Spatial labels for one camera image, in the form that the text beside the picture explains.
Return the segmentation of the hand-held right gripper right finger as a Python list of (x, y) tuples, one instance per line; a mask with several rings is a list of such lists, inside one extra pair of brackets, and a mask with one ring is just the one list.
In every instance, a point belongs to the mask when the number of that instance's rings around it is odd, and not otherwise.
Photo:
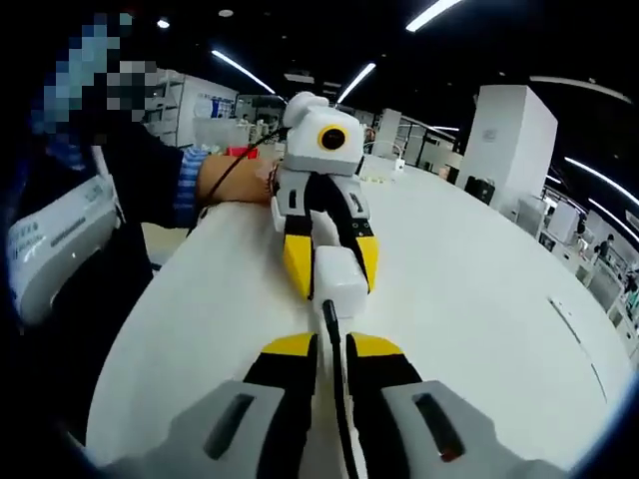
[(370, 478), (564, 478), (497, 438), (494, 422), (438, 380), (424, 380), (391, 341), (346, 337), (348, 391)]

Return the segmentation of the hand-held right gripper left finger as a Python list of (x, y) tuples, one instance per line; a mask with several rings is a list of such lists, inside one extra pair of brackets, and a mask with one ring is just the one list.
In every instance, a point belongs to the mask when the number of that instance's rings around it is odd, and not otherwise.
[(172, 420), (156, 448), (101, 468), (105, 478), (296, 478), (318, 369), (316, 334), (267, 344), (241, 380), (227, 380)]

